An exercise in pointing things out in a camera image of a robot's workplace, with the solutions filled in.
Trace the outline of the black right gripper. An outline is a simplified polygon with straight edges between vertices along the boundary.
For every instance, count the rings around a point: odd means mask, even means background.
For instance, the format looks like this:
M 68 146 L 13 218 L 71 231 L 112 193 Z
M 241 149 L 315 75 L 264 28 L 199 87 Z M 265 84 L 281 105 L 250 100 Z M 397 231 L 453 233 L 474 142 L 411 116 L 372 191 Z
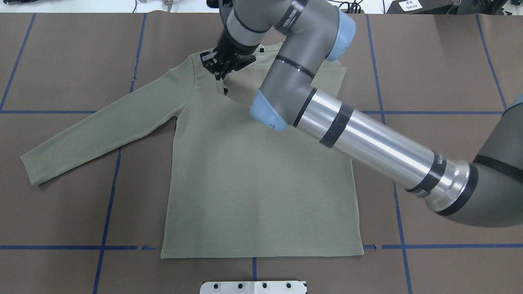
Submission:
M 256 61 L 257 45 L 247 46 L 237 42 L 229 32 L 222 32 L 212 51 L 200 54 L 202 65 L 216 80 L 223 80 L 232 71 L 239 71 Z

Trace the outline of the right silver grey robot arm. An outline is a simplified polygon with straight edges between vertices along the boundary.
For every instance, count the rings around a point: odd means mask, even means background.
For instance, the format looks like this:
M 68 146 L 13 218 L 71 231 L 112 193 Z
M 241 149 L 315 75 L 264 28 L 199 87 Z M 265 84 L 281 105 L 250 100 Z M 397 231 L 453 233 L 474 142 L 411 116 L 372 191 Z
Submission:
M 200 55 L 221 80 L 255 61 L 255 50 L 275 28 L 286 36 L 250 107 L 271 129 L 292 125 L 378 171 L 446 219 L 476 227 L 523 222 L 522 97 L 503 113 L 469 163 L 442 154 L 372 120 L 311 85 L 325 60 L 335 61 L 355 35 L 355 22 L 324 0 L 208 0 L 224 30 Z

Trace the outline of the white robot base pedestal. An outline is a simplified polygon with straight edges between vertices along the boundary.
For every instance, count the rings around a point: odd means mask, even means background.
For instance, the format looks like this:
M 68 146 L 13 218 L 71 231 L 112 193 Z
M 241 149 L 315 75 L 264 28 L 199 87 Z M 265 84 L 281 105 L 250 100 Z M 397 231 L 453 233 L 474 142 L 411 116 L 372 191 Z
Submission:
M 305 281 L 216 281 L 201 285 L 200 294 L 307 294 Z

